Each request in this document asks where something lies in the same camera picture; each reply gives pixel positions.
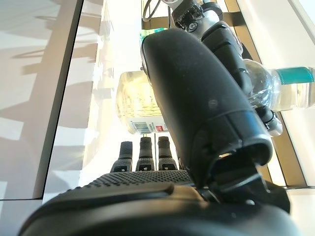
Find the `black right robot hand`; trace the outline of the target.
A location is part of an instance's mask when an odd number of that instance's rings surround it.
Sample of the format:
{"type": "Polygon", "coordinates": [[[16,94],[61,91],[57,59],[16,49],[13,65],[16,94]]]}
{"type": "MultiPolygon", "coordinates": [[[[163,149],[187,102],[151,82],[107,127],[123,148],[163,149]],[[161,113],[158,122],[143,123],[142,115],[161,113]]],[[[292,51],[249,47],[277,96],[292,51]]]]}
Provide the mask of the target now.
{"type": "Polygon", "coordinates": [[[141,56],[173,139],[122,142],[108,174],[52,198],[21,236],[299,236],[286,190],[257,170],[272,156],[266,129],[246,97],[207,47],[169,29],[147,36],[141,56]]]}

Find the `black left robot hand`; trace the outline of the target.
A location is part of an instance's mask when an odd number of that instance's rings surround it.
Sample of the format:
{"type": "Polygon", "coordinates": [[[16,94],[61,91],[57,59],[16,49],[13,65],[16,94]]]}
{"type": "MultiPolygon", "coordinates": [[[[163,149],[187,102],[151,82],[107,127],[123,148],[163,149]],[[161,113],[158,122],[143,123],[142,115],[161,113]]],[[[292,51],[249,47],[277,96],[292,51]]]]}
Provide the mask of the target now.
{"type": "Polygon", "coordinates": [[[272,99],[278,89],[271,74],[262,66],[242,57],[243,47],[227,23],[219,21],[202,36],[204,43],[226,67],[236,83],[256,110],[271,137],[282,134],[283,125],[271,109],[272,99]]]}

